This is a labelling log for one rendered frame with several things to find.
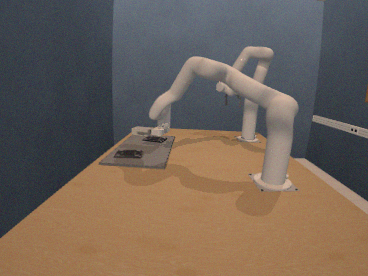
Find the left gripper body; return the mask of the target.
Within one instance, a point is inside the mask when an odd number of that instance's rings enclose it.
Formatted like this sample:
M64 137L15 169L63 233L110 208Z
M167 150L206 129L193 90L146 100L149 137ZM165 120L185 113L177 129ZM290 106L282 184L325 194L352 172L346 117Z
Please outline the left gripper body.
M155 136L162 136L169 131L170 131L170 126L166 128L158 126L156 128L151 129L151 134Z

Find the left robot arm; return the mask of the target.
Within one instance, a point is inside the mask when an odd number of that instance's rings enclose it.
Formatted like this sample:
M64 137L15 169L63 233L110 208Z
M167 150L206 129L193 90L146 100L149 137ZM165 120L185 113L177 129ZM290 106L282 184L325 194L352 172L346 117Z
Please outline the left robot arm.
M292 183L288 179L287 169L293 141L294 116L298 113L298 104L294 98L259 83L227 64L191 57L185 62L170 90L154 102L149 117L158 120L157 126L169 127L171 104L182 98L196 75L208 80L220 80L235 93L267 109L267 141L262 173L254 176L254 182L269 190L290 189Z

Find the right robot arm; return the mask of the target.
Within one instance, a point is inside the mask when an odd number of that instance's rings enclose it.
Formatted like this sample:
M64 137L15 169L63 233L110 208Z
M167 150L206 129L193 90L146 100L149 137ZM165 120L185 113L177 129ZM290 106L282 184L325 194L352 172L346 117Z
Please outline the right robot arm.
M268 68L271 62L271 59L274 56L274 52L272 49L267 47L246 47L242 53L237 58L236 62L232 66L238 71L242 71L249 59L259 59L258 67L256 68L253 79L263 84L266 78ZM269 62L262 61L266 60ZM216 89L218 92L224 92L228 96L233 96L235 92L230 89L226 84L219 82L216 85ZM247 100L245 98L244 101L244 113L243 113L243 123L242 123L242 133L241 136L238 136L237 139L245 142L257 142L258 139L255 135L256 129L256 118L258 112L257 104ZM255 138L254 138L255 137Z

